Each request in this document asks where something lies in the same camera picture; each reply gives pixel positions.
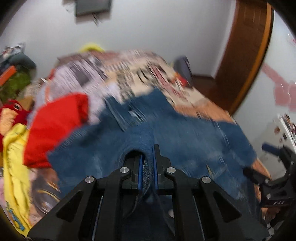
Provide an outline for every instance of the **red cloth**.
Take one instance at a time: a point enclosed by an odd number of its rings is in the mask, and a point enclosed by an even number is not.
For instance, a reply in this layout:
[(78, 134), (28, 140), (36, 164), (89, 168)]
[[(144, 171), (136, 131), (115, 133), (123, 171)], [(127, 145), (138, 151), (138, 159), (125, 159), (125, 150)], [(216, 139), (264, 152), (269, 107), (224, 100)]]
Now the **red cloth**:
[[(10, 110), (13, 110), (17, 113), (17, 116), (12, 121), (11, 126), (9, 129), (11, 129), (15, 124), (21, 123), (23, 125), (27, 125), (27, 116), (29, 114), (29, 111), (26, 111), (23, 109), (23, 107), (20, 105), (20, 103), (16, 100), (8, 100), (8, 102), (0, 109), (0, 119), (1, 121), (9, 121), (9, 118), (7, 116), (3, 115), (2, 110), (5, 108), (8, 108)], [(7, 134), (8, 129), (5, 128), (5, 130), (2, 130), (2, 126), (0, 126), (0, 152), (3, 151), (3, 138)]]
[(88, 99), (74, 94), (42, 107), (33, 121), (24, 152), (24, 164), (32, 168), (48, 168), (46, 153), (88, 119)]

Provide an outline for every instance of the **wooden door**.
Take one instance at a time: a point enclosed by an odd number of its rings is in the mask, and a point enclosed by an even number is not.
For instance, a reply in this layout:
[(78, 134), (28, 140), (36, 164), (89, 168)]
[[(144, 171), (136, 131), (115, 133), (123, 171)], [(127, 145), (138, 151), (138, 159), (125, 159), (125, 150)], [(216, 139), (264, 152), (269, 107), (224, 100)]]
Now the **wooden door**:
[(251, 87), (267, 50), (272, 10), (262, 0), (237, 1), (235, 19), (209, 98), (233, 114)]

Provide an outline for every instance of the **wall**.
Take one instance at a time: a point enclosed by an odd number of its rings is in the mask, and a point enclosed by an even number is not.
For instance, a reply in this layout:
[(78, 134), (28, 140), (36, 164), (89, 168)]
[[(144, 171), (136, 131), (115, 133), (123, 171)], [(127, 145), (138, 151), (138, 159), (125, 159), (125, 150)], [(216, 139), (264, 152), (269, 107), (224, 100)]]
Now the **wall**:
[(75, 19), (67, 0), (27, 0), (0, 37), (0, 47), (26, 42), (25, 53), (47, 76), (56, 57), (88, 42), (105, 50), (145, 49), (170, 62), (186, 55), (195, 74), (216, 72), (231, 30), (235, 0), (113, 0), (96, 26)]
[[(287, 82), (296, 81), (296, 45), (281, 17), (275, 13), (271, 40), (264, 63), (273, 68)], [(247, 138), (252, 142), (264, 131), (277, 114), (289, 113), (296, 122), (296, 112), (275, 105), (274, 82), (261, 68), (251, 90), (234, 115)]]

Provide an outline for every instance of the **yellow cloth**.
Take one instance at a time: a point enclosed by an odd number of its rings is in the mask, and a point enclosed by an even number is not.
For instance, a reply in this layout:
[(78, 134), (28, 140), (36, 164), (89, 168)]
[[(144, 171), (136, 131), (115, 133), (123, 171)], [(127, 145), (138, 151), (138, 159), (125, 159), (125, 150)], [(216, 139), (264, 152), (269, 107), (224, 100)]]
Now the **yellow cloth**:
[(19, 233), (27, 236), (29, 222), (29, 169), (23, 165), (28, 130), (18, 123), (3, 138), (4, 196), (8, 217)]

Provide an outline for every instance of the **orange wooden trim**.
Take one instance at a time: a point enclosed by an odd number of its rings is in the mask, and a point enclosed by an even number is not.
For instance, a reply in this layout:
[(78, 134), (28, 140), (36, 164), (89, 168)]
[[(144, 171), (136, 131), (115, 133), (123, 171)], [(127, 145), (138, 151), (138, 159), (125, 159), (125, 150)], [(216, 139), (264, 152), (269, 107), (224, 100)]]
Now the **orange wooden trim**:
[(244, 83), (243, 87), (241, 88), (238, 96), (236, 97), (235, 101), (231, 105), (229, 109), (229, 113), (232, 115), (234, 112), (238, 109), (239, 105), (242, 103), (244, 97), (248, 93), (248, 90), (250, 89), (251, 85), (253, 84), (259, 69), (262, 65), (263, 59), (265, 57), (266, 49), (269, 44), (269, 37), (270, 37), (270, 31), (272, 30), (272, 8), (270, 4), (267, 4), (267, 14), (266, 14), (266, 23), (265, 23), (265, 29), (263, 34), (263, 39), (259, 47), (259, 51), (256, 57), (256, 60), (254, 62), (254, 65), (249, 73), (249, 76)]
[(12, 65), (7, 70), (3, 72), (3, 74), (0, 76), (0, 86), (3, 86), (5, 82), (13, 76), (17, 72), (16, 68)]

